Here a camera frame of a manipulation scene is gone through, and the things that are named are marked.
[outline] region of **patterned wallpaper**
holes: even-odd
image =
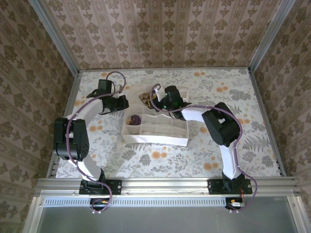
[[[296,0],[255,76],[311,219],[311,1]]]
[[[21,232],[73,77],[27,1],[0,1],[0,232]]]
[[[248,66],[280,0],[44,0],[79,69]]]

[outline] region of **wire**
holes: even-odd
[[[174,113],[174,112],[179,112],[179,111],[184,110],[184,109],[187,109],[187,108],[215,109],[215,110],[217,110],[217,111],[219,111],[219,112],[222,112],[222,113],[227,114],[228,116],[232,117],[232,118],[236,121],[236,123],[238,124],[239,129],[240,129],[240,135],[239,135],[239,137],[237,138],[237,140],[236,140],[236,141],[234,142],[234,144],[233,144],[233,154],[234,154],[234,160],[235,160],[235,163],[236,163],[236,167],[237,167],[237,169],[240,171],[241,174],[243,174],[244,176],[250,178],[250,179],[255,183],[255,190],[254,190],[254,193],[253,193],[253,196],[252,196],[251,200],[250,200],[244,207],[242,207],[241,209],[239,209],[239,211],[246,209],[246,208],[250,205],[250,203],[252,203],[252,201],[254,200],[254,198],[255,198],[255,196],[256,196],[257,189],[258,189],[258,184],[257,184],[257,181],[256,181],[253,177],[251,177],[250,175],[248,175],[248,174],[246,174],[244,171],[242,171],[242,169],[240,168],[240,165],[239,165],[238,153],[237,153],[237,144],[238,144],[238,142],[239,142],[239,140],[241,139],[242,134],[243,134],[243,128],[242,128],[242,125],[241,125],[241,123],[239,122],[239,120],[238,120],[232,113],[230,113],[230,112],[228,112],[228,111],[226,111],[226,110],[224,110],[224,109],[214,107],[214,106],[204,106],[204,105],[195,105],[195,104],[192,104],[192,105],[187,105],[186,107],[183,107],[183,108],[179,108],[179,109],[175,109],[175,110],[171,110],[171,111],[164,111],[164,110],[162,110],[162,109],[159,109],[159,108],[154,104],[154,102],[153,102],[152,97],[153,97],[154,89],[155,89],[156,87],[161,88],[161,85],[160,85],[159,83],[157,83],[156,85],[154,85],[154,86],[151,88],[151,91],[150,91],[150,101],[151,101],[151,105],[152,105],[155,109],[157,109],[158,111],[160,111],[160,112]]]
[[[236,198],[236,200],[240,199],[242,197],[242,194],[243,194],[242,188],[240,188],[240,190],[241,190],[241,194],[240,194],[240,196],[238,198]]]
[[[91,209],[92,209],[92,211],[96,211],[95,208],[94,208],[94,204],[95,204],[95,203],[98,203],[98,202],[103,202],[103,200],[102,200],[102,199],[96,199],[96,200],[94,200],[93,203],[91,204]]]
[[[236,208],[234,208],[232,205],[227,205],[226,207],[229,207],[229,208],[231,208],[231,209],[233,209],[233,210],[237,211],[237,209],[236,209]]]
[[[115,85],[114,82],[112,82],[112,84],[113,84],[113,88],[114,88],[114,91],[113,91],[113,92],[116,92],[116,85]]]
[[[173,118],[173,117],[172,117],[171,113],[169,113],[169,115],[170,115],[170,117],[171,117],[172,119],[177,120],[177,118]]]
[[[244,201],[244,191],[242,190],[242,188],[241,188],[241,192],[242,192],[242,193],[241,193],[241,195],[242,195],[242,202],[245,202],[245,201]]]
[[[130,120],[127,121],[128,125],[140,125],[141,124],[141,118],[138,115],[132,115],[130,117]]]
[[[87,179],[89,179],[90,181],[92,181],[92,182],[94,182],[94,183],[103,185],[103,186],[106,187],[106,188],[108,189],[108,191],[109,191],[109,201],[108,201],[108,203],[107,203],[101,210],[99,210],[99,211],[95,210],[95,209],[93,208],[93,205],[92,205],[92,206],[91,206],[91,209],[92,209],[94,212],[103,212],[103,211],[109,206],[109,204],[111,203],[111,200],[112,200],[112,191],[111,191],[111,188],[110,188],[107,184],[105,184],[105,183],[103,183],[103,182],[101,182],[101,181],[96,181],[96,180],[94,180],[93,178],[91,178],[91,177],[89,177],[88,175],[86,175],[86,174],[79,168],[78,162],[76,162],[76,161],[73,159],[72,155],[71,155],[70,143],[69,143],[69,132],[70,132],[70,125],[71,125],[73,119],[75,119],[75,118],[79,115],[79,113],[80,113],[87,105],[89,105],[90,103],[92,103],[93,101],[95,101],[95,100],[97,100],[97,99],[99,99],[99,98],[101,98],[101,97],[112,96],[112,95],[115,95],[115,94],[117,94],[117,93],[121,93],[121,92],[122,92],[122,90],[124,89],[124,87],[125,87],[125,85],[126,85],[126,78],[125,78],[125,76],[124,76],[121,72],[119,72],[119,71],[112,71],[112,72],[108,73],[106,79],[108,79],[108,77],[109,77],[111,74],[113,74],[113,73],[118,73],[118,74],[122,75],[122,77],[123,77],[123,79],[124,79],[124,85],[121,87],[121,89],[120,89],[118,92],[115,91],[115,92],[113,92],[113,93],[100,95],[100,96],[97,96],[97,97],[92,98],[92,99],[90,99],[89,101],[87,101],[85,104],[83,104],[83,105],[75,112],[75,114],[72,115],[72,117],[71,117],[71,118],[69,119],[69,121],[68,121],[67,128],[66,128],[66,147],[67,147],[68,157],[69,157],[69,159],[71,160],[71,162],[74,164],[74,166],[77,168],[77,170],[82,174],[82,176],[85,176]]]

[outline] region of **table surface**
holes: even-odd
[[[73,111],[97,89],[98,79],[108,72],[84,72]],[[189,99],[194,104],[213,106],[224,102],[239,119],[243,135],[238,143],[240,167],[251,176],[280,176],[276,157],[260,113],[250,76],[246,68],[234,69],[139,69],[122,71],[126,76],[124,94],[131,85],[160,83],[164,86],[189,87]],[[111,80],[122,84],[118,74]],[[106,177],[220,177],[223,163],[218,145],[212,141],[204,123],[189,122],[187,147],[165,144],[127,144],[121,136],[124,112],[97,115],[88,125],[89,153],[104,169]],[[75,168],[61,160],[57,178],[77,178]]]

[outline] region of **metal bracket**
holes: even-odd
[[[106,180],[107,184],[112,191],[112,195],[121,195],[122,180]],[[92,181],[81,180],[80,195],[109,195],[109,191],[101,184],[94,183]]]
[[[223,190],[224,180],[223,179],[210,179],[207,181],[208,193],[210,195],[219,195],[219,194],[241,194],[241,189],[244,194],[252,194],[252,185],[249,179],[245,179],[239,188],[233,190],[232,192],[226,192]]]
[[[109,198],[91,198],[89,204],[93,206],[93,209],[100,211],[105,205],[107,205]]]

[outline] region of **purple cable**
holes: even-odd
[[[108,73],[106,79],[108,79],[108,77],[109,77],[111,74],[113,74],[113,73],[118,73],[118,74],[122,75],[122,77],[123,77],[123,79],[124,79],[124,85],[121,87],[121,90],[119,90],[119,91],[117,91],[117,92],[110,93],[110,94],[104,94],[104,95],[101,95],[101,96],[97,96],[97,97],[92,98],[92,99],[90,99],[89,101],[87,101],[85,104],[83,104],[83,105],[75,112],[75,114],[72,115],[72,117],[71,117],[71,118],[69,119],[69,121],[68,121],[67,128],[66,128],[66,147],[67,147],[68,157],[69,157],[69,159],[71,160],[71,162],[74,164],[74,166],[77,168],[77,170],[78,170],[83,176],[85,176],[85,177],[88,178],[89,180],[93,181],[94,183],[98,183],[98,184],[101,184],[101,185],[105,186],[105,187],[108,189],[108,191],[109,191],[109,201],[108,201],[108,203],[105,205],[105,207],[104,207],[103,209],[101,209],[101,210],[99,210],[99,211],[96,211],[96,210],[93,208],[93,205],[92,205],[91,209],[92,209],[93,211],[95,211],[95,212],[102,212],[102,211],[104,211],[104,210],[108,207],[108,205],[111,203],[111,200],[112,200],[112,191],[111,191],[111,188],[110,188],[108,185],[106,185],[106,184],[103,183],[103,182],[96,181],[96,180],[92,179],[91,177],[89,177],[88,175],[86,175],[86,174],[79,168],[78,162],[74,161],[74,159],[73,159],[73,157],[72,157],[72,155],[71,155],[71,152],[70,152],[69,132],[70,132],[70,125],[71,125],[73,119],[75,119],[75,117],[76,117],[88,104],[92,103],[93,101],[95,101],[95,100],[97,100],[97,99],[99,99],[99,98],[101,98],[101,97],[112,96],[112,95],[115,95],[115,94],[117,94],[117,93],[121,93],[121,92],[122,92],[122,90],[124,89],[124,87],[125,87],[125,85],[126,85],[126,78],[125,78],[125,76],[124,76],[121,72],[119,72],[119,71],[112,71],[112,72]]]
[[[232,117],[236,123],[238,124],[239,128],[240,128],[240,135],[239,137],[237,138],[237,140],[234,142],[233,144],[233,154],[234,154],[234,160],[235,160],[235,163],[236,163],[236,166],[238,168],[238,170],[241,172],[241,174],[243,174],[244,176],[247,176],[248,178],[250,178],[254,183],[255,183],[255,190],[254,190],[254,193],[253,193],[253,196],[251,198],[251,200],[244,206],[242,207],[241,209],[237,210],[235,209],[234,207],[232,207],[233,209],[235,209],[236,211],[241,211],[241,210],[244,210],[246,209],[250,203],[254,200],[255,198],[255,195],[257,193],[257,189],[258,189],[258,184],[257,184],[257,181],[251,177],[250,175],[246,174],[244,171],[241,170],[240,166],[239,166],[239,161],[238,161],[238,153],[237,153],[237,144],[239,142],[239,140],[241,139],[242,137],[242,134],[243,134],[243,128],[242,128],[242,125],[241,123],[239,122],[239,120],[230,112],[224,110],[224,109],[221,109],[221,108],[217,108],[217,107],[214,107],[214,106],[204,106],[204,105],[188,105],[186,107],[183,107],[183,108],[179,108],[179,109],[176,109],[176,110],[171,110],[171,111],[164,111],[162,109],[159,109],[158,107],[156,107],[156,105],[154,104],[154,101],[152,99],[153,97],[153,91],[156,87],[161,87],[161,85],[158,83],[156,85],[154,85],[152,88],[151,88],[151,91],[150,91],[150,101],[151,101],[151,104],[152,106],[157,109],[158,111],[160,112],[165,112],[165,113],[174,113],[174,112],[178,112],[178,111],[181,111],[181,110],[184,110],[184,109],[187,109],[187,108],[204,108],[204,109],[215,109],[219,112],[223,112],[225,114],[227,114],[228,116]]]

